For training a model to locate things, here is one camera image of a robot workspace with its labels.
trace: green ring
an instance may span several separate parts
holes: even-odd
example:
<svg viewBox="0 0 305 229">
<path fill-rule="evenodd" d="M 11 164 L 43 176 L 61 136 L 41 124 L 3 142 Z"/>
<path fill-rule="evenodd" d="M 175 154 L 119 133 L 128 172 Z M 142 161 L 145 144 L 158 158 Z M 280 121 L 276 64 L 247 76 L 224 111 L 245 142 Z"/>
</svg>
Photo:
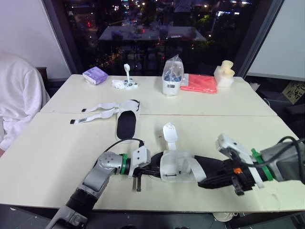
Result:
<svg viewBox="0 0 305 229">
<path fill-rule="evenodd" d="M 251 152 L 252 152 L 252 155 L 255 157 L 255 159 L 257 160 L 257 162 L 259 164 L 264 162 L 262 157 L 261 157 L 261 155 L 255 149 L 251 149 Z M 267 179 L 268 180 L 273 180 L 273 176 L 272 176 L 270 170 L 268 169 L 268 167 L 267 166 L 263 166 L 262 169 L 263 169 Z"/>
<path fill-rule="evenodd" d="M 121 175 L 124 175 L 125 168 L 126 168 L 126 161 L 127 161 L 127 154 L 123 154 L 123 162 L 122 162 Z"/>
</svg>

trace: white wall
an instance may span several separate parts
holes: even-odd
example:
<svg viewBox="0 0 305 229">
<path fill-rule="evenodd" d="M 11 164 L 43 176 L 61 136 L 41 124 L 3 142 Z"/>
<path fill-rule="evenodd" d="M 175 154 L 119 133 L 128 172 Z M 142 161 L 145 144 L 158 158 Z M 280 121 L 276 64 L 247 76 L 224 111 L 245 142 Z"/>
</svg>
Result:
<svg viewBox="0 0 305 229">
<path fill-rule="evenodd" d="M 305 0 L 285 0 L 248 75 L 305 80 Z"/>
<path fill-rule="evenodd" d="M 0 50 L 47 67 L 48 78 L 71 74 L 41 0 L 6 0 L 0 6 Z"/>
</svg>

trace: purple tissue box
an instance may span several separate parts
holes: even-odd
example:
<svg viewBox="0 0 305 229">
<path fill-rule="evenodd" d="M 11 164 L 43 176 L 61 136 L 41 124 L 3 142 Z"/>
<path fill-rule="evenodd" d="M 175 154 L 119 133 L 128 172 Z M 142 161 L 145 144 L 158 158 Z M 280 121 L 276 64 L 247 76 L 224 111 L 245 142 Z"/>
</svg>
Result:
<svg viewBox="0 0 305 229">
<path fill-rule="evenodd" d="M 92 84 L 99 84 L 107 79 L 108 74 L 99 69 L 98 67 L 93 67 L 82 74 L 86 80 Z"/>
</svg>

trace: white sweater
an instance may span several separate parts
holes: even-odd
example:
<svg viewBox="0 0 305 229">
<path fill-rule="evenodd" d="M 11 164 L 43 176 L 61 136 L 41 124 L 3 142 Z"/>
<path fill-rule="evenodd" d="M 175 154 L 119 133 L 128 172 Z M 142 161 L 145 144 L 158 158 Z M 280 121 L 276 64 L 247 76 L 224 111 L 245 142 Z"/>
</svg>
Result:
<svg viewBox="0 0 305 229">
<path fill-rule="evenodd" d="M 0 148 L 7 150 L 50 99 L 40 73 L 20 57 L 0 52 Z"/>
</svg>

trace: orange component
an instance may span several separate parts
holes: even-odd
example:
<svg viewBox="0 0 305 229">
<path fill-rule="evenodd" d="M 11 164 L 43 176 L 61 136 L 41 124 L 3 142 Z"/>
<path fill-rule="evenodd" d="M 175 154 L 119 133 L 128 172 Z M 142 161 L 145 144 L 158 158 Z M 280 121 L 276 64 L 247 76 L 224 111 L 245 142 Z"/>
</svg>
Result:
<svg viewBox="0 0 305 229">
<path fill-rule="evenodd" d="M 243 172 L 241 168 L 234 168 L 233 171 L 234 171 L 236 174 L 240 174 L 240 173 Z"/>
</svg>

